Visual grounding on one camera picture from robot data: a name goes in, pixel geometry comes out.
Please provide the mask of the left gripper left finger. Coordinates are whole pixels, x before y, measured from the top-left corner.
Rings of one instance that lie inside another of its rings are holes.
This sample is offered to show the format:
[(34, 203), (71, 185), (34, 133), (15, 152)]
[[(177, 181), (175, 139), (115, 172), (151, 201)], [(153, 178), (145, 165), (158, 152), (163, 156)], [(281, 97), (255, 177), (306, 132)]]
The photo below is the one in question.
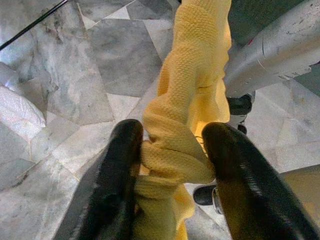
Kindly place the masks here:
[(130, 240), (135, 183), (140, 172), (143, 126), (125, 119), (79, 181), (55, 240)]

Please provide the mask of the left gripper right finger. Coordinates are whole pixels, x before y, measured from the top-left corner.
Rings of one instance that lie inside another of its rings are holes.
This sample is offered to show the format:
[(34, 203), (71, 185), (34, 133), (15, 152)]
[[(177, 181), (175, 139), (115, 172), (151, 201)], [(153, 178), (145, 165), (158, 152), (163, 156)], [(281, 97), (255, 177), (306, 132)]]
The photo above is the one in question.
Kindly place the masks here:
[(212, 122), (202, 130), (223, 214), (234, 240), (317, 240), (298, 197), (241, 131)]

